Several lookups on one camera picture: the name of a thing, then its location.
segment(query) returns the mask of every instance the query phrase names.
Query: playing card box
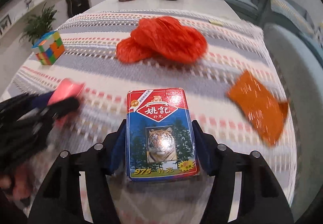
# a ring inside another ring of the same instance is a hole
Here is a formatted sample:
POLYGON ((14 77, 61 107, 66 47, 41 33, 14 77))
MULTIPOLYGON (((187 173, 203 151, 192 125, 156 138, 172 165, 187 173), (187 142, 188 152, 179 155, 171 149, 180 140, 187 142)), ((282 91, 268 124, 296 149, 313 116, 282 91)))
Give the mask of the playing card box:
POLYGON ((130 91, 127 107, 126 166, 130 180, 173 180, 199 173, 183 89, 130 91))

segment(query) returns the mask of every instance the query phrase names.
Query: red label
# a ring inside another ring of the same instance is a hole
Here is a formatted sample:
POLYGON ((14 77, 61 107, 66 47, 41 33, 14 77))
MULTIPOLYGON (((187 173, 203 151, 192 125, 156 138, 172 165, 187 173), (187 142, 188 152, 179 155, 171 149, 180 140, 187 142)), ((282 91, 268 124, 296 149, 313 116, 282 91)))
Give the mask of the red label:
POLYGON ((156 122, 160 122, 178 108, 174 107, 168 103, 147 103, 143 107, 140 107, 137 112, 143 116, 146 116, 156 122))

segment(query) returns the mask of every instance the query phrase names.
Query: white table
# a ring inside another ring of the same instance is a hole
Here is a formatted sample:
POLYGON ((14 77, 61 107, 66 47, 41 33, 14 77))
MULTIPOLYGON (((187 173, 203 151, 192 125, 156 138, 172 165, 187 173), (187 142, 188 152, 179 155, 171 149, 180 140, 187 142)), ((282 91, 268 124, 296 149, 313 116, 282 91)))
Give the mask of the white table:
MULTIPOLYGON (((32 55, 2 96, 5 100, 21 92, 47 92, 56 88, 59 81, 66 77, 86 83, 85 107, 73 127, 63 131, 54 129, 51 139, 55 148, 44 151, 32 161, 38 180, 36 189, 60 151, 85 151, 94 143, 103 141, 107 133, 117 130, 126 117, 124 100, 129 90, 182 87, 191 118, 196 118, 203 130, 212 134, 219 143, 226 144, 236 152, 249 154, 252 150, 260 151, 291 202, 296 175, 296 144, 290 114, 281 140, 276 147, 268 148, 250 129, 239 108, 229 101, 223 101, 229 87, 227 78, 235 80, 241 72, 242 63, 247 63, 248 70, 261 82, 274 88, 275 94, 285 98, 264 46, 261 29, 241 21, 223 0, 106 0, 87 13, 69 19, 59 28, 59 32, 66 51, 58 61, 50 67, 41 66, 32 55), (113 10, 131 12, 100 13, 113 10), (117 42, 129 37, 140 18, 155 15, 170 15, 185 26, 203 31, 208 38, 209 53, 184 73, 177 71, 176 66, 164 68, 155 59, 132 65, 120 64, 114 57, 117 42), (208 19, 218 17, 229 20, 219 19, 223 26, 208 23, 208 19), (224 56, 232 60, 224 61, 224 56), (261 73, 266 72, 269 76, 262 76, 261 73)), ((230 220, 234 220, 238 212, 240 179, 241 174, 237 173, 230 220)), ((201 172, 199 177, 178 182, 131 185, 126 180, 123 167, 109 178, 111 195, 123 223, 141 223, 138 219, 145 220, 144 223, 157 220, 199 223, 212 183, 213 179, 201 172)), ((82 205, 86 219, 90 220, 85 187, 83 174, 80 184, 82 205)))
POLYGON ((239 16, 224 0, 133 0, 118 2, 118 0, 105 0, 87 13, 112 11, 112 10, 188 10, 191 12, 206 13, 215 17, 223 17, 230 20, 241 20, 239 16))

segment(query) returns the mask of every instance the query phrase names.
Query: acoustic guitar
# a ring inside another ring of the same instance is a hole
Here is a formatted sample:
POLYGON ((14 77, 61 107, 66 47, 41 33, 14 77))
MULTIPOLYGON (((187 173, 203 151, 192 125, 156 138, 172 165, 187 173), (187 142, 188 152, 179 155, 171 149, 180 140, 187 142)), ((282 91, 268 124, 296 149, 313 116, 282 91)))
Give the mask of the acoustic guitar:
POLYGON ((66 0, 67 15, 69 18, 74 17, 90 8, 88 0, 66 0))

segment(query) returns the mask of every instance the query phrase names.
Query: picture frame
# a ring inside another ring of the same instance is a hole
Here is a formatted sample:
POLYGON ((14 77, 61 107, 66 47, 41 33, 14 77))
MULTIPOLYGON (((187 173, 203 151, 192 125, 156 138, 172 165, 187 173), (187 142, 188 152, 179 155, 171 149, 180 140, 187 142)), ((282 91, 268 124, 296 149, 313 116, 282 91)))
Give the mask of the picture frame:
POLYGON ((9 17, 9 14, 7 14, 4 18, 0 20, 0 34, 2 35, 5 30, 11 26, 11 19, 9 17))

